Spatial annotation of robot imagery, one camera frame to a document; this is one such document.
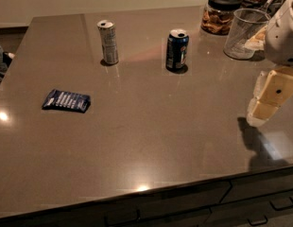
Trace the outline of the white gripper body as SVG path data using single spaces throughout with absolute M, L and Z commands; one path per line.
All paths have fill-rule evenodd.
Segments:
M 264 52 L 269 61 L 293 66 L 293 0 L 285 0 L 270 19 Z

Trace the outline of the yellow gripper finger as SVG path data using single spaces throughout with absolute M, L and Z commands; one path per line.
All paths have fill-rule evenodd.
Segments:
M 258 97 L 261 94 L 262 89 L 264 88 L 264 85 L 267 80 L 267 75 L 268 75 L 268 72 L 262 71 L 260 75 L 258 76 L 254 86 L 254 90 L 253 90 L 254 97 Z
M 252 127 L 264 125 L 292 96 L 293 68 L 276 67 L 268 72 L 261 94 L 251 99 L 247 122 Z

